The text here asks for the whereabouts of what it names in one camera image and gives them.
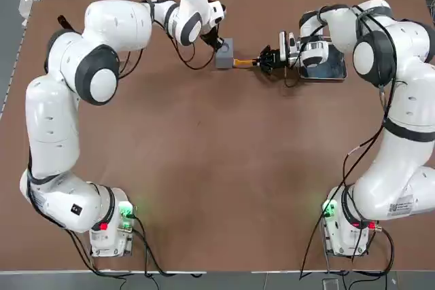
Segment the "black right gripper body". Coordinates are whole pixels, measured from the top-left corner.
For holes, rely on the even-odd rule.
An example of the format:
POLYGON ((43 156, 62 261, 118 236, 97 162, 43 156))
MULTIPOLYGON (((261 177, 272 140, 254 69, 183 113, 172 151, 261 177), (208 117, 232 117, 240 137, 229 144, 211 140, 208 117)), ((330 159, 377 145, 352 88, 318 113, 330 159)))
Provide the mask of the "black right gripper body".
POLYGON ((284 67, 288 67, 289 60, 285 52, 282 52, 280 49, 272 50, 272 68, 273 69, 282 69, 284 67))

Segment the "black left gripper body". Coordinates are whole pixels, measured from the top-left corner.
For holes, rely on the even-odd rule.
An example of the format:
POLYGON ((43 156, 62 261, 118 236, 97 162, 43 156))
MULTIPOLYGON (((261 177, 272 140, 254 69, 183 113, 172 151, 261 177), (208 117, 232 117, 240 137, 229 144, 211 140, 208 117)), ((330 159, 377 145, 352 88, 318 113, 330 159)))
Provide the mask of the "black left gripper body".
POLYGON ((217 39, 222 39, 219 35, 218 35, 218 30, 219 27, 215 26, 213 27, 208 33, 205 34, 201 34, 200 38, 208 45, 210 46, 213 43, 217 43, 217 39))

